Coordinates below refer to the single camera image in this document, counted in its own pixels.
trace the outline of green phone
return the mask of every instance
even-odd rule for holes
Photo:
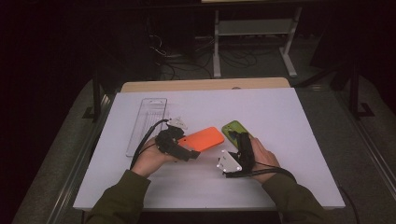
[[[236,140],[236,134],[234,132],[248,133],[250,136],[253,136],[238,120],[233,120],[230,123],[224,125],[221,128],[221,131],[236,148],[238,148],[238,143]]]

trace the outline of orange phone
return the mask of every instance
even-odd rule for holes
[[[178,144],[181,147],[200,152],[217,146],[223,142],[223,135],[215,127],[203,129],[198,133],[192,133],[178,140]]]

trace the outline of transparent plastic tray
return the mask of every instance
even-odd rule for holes
[[[165,98],[146,98],[142,100],[137,114],[134,130],[126,151],[127,157],[132,157],[149,128],[161,119],[169,119],[169,112],[166,110],[167,100]],[[157,135],[163,129],[164,123],[158,125],[151,137]]]

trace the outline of person's left hand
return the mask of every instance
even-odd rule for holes
[[[143,177],[149,177],[160,167],[169,161],[178,161],[177,158],[162,153],[155,145],[154,138],[151,138],[143,145],[139,157],[131,171]]]

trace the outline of white bracket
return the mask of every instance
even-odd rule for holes
[[[219,158],[217,167],[224,173],[242,171],[242,166],[226,150],[221,151],[223,154]]]
[[[181,117],[177,117],[175,119],[169,119],[169,121],[166,123],[170,126],[174,126],[184,130],[187,130],[188,128],[187,125],[183,122],[183,120],[181,120]]]

